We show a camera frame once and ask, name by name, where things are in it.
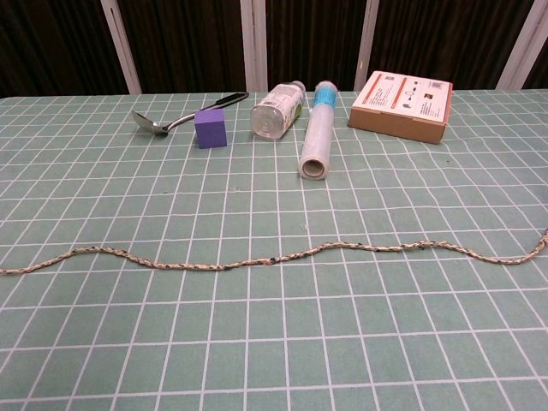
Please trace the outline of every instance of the spoon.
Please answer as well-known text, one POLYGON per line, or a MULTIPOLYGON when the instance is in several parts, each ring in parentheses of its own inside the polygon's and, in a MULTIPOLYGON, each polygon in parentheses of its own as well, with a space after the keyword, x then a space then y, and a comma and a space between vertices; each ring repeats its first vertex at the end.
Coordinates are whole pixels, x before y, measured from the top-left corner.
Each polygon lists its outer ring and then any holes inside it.
MULTIPOLYGON (((227 105, 231 105, 233 103, 237 103, 238 101, 242 101, 244 98, 249 96, 248 92, 235 92, 234 94, 230 94, 227 97, 221 98, 220 100, 217 100, 215 103, 208 105, 207 107, 204 107, 201 110, 212 110, 212 109, 221 109, 223 107, 226 107, 227 105)), ((187 114, 186 116, 183 116, 174 122, 170 124, 166 124, 165 126, 161 126, 157 122, 153 122, 146 118, 145 116, 135 112, 131 111, 131 115, 133 116, 135 122, 142 128, 144 128, 147 131, 150 131, 154 134, 167 134, 172 128, 175 128, 184 122, 187 122, 188 120, 192 120, 195 116, 196 112, 187 114)))

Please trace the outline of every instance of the rope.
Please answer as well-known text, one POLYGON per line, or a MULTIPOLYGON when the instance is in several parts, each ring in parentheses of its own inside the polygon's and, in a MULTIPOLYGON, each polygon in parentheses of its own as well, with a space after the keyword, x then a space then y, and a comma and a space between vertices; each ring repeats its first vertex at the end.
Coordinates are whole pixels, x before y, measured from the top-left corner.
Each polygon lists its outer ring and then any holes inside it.
POLYGON ((66 253, 56 256, 53 259, 48 259, 47 261, 44 261, 42 263, 37 263, 24 268, 8 268, 8 269, 0 268, 0 275, 27 274, 29 272, 33 272, 41 268, 49 267, 50 265, 60 263, 64 259, 69 259, 71 257, 74 257, 75 255, 89 254, 89 253, 112 254, 117 257, 122 257, 124 259, 133 261, 139 265, 143 265, 145 267, 159 269, 159 270, 227 271, 227 270, 232 270, 234 268, 247 267, 251 265, 273 265, 273 264, 290 261, 292 259, 304 259, 305 257, 310 257, 314 254, 321 253, 322 251, 329 250, 332 248, 347 248, 351 250, 371 251, 375 253, 400 253, 404 251, 415 250, 417 248, 421 250, 425 248, 444 248, 446 250, 466 254, 467 256, 472 257, 473 259, 478 259, 480 261, 485 261, 487 263, 500 264, 500 265, 519 265, 536 257, 547 245, 548 245, 548 229, 545 230, 543 235, 540 237, 539 243, 531 252, 521 257, 517 257, 513 259, 485 256, 485 255, 476 253, 474 250, 471 250, 470 248, 465 248, 458 244, 451 244, 450 242, 447 242, 447 241, 421 240, 421 241, 402 244, 400 246, 388 246, 388 247, 387 246, 371 246, 368 244, 362 244, 360 242, 335 241, 335 242, 324 242, 323 244, 320 244, 319 246, 310 248, 309 250, 306 250, 306 251, 301 251, 299 253, 282 255, 279 257, 271 257, 269 259, 268 258, 246 259, 243 261, 236 261, 234 263, 221 264, 221 265, 195 264, 195 263, 167 263, 166 264, 161 262, 150 261, 149 259, 142 258, 135 254, 131 254, 126 250, 121 250, 121 249, 111 248, 111 247, 91 246, 91 247, 74 248, 66 253))

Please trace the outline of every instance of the white tube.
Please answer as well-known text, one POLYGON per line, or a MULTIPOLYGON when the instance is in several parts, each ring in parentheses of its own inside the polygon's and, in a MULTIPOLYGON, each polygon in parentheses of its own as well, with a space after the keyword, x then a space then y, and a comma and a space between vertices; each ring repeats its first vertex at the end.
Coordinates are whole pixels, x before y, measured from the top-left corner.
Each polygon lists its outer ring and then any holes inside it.
POLYGON ((337 88, 330 81, 321 81, 316 86, 314 106, 299 160, 299 173, 308 180, 322 180, 329 171, 336 92, 337 88))

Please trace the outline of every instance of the dark curtain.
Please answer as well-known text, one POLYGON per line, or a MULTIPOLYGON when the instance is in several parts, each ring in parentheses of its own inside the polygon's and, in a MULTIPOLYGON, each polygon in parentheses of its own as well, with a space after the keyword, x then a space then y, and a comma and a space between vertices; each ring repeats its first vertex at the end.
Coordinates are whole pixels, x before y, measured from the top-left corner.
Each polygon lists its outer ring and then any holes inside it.
POLYGON ((369 73, 495 88, 533 0, 380 0, 369 73))
POLYGON ((523 88, 548 88, 548 40, 545 41, 523 88))
POLYGON ((322 80, 353 90, 366 0, 266 0, 268 86, 322 80))
POLYGON ((127 93, 99 0, 0 0, 0 96, 127 93))
POLYGON ((143 92, 245 91, 239 0, 118 0, 143 92))

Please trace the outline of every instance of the purple foam cube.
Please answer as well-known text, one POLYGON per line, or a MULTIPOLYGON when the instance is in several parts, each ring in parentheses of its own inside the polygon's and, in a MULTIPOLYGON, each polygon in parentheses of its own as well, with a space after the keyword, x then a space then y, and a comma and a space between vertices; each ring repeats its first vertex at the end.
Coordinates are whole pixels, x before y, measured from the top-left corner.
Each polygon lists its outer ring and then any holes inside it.
POLYGON ((227 145, 222 109, 196 111, 194 126, 199 148, 225 147, 227 145))

